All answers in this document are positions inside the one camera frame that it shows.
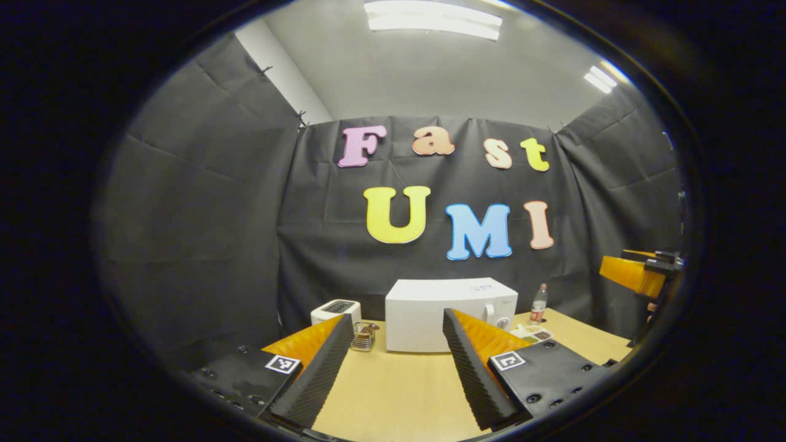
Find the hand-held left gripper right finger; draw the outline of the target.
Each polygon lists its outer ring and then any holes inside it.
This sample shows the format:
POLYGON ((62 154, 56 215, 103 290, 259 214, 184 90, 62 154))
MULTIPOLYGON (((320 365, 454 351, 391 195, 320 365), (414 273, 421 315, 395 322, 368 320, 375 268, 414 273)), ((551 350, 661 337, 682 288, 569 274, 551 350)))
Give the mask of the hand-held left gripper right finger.
POLYGON ((446 308, 443 334, 480 430, 533 419, 607 377, 614 359, 598 365, 555 339, 527 341, 446 308))

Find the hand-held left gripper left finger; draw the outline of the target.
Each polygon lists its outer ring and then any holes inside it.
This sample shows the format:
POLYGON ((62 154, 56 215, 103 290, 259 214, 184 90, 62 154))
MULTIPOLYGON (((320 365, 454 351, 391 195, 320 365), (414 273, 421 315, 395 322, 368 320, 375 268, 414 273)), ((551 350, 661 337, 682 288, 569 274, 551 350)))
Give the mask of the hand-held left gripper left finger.
POLYGON ((311 428, 336 381, 354 328, 350 314, 307 327, 263 349, 191 370, 194 381, 255 419, 311 428))

